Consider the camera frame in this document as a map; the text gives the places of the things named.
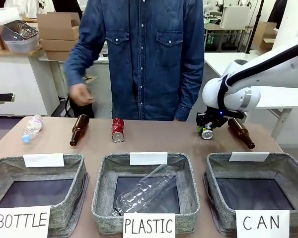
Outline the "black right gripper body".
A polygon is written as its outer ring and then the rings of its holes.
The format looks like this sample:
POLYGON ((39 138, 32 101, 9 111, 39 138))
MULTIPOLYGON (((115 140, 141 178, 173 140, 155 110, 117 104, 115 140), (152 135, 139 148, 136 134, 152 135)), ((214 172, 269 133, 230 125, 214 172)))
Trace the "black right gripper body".
POLYGON ((215 112, 204 112, 204 113, 197 113, 196 115, 196 124, 197 126, 205 128, 205 124, 212 123, 213 129, 217 127, 222 127, 228 118, 224 115, 221 111, 215 112))

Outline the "person right hand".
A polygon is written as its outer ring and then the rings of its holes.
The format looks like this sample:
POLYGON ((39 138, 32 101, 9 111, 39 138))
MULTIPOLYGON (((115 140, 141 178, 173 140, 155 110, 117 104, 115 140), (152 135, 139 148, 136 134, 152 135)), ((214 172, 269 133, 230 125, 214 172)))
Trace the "person right hand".
POLYGON ((94 102, 94 97, 85 83, 72 85, 69 90, 69 95, 78 106, 86 106, 94 102))

